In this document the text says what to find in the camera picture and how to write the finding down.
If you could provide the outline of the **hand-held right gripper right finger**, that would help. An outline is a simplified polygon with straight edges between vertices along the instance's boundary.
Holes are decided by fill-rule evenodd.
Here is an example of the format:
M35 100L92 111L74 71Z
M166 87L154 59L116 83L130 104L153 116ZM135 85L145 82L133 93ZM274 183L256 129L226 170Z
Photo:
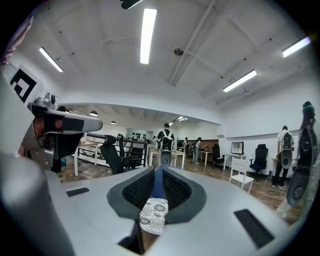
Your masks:
M207 193L199 183L168 166L162 169L162 188L168 203L166 224L191 221L207 201Z

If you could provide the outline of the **person's left hand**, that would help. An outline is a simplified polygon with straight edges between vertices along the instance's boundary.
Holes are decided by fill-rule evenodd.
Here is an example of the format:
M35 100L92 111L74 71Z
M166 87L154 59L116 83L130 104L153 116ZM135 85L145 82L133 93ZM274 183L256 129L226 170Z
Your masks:
M45 121L41 116L35 117L33 120L33 129L35 137L41 138L45 133Z

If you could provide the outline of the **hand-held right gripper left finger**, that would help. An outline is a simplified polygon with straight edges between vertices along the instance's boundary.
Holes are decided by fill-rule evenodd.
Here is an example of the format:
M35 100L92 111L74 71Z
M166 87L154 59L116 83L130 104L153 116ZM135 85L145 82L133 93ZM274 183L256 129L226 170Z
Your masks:
M137 221L154 190L154 183L155 169L149 167L113 186L107 193L108 203L119 217Z

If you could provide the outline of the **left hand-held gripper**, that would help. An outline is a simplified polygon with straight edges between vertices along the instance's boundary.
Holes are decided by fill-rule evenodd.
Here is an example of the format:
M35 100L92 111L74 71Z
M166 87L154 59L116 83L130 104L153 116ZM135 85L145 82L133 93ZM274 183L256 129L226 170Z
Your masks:
M0 76L0 152L22 158L27 152L23 139L34 121L44 121L44 150L50 161L76 152L84 133L99 131L103 122L95 117L56 110L57 98L45 90L44 83L24 65L19 65L10 77ZM51 109L28 108L29 103Z

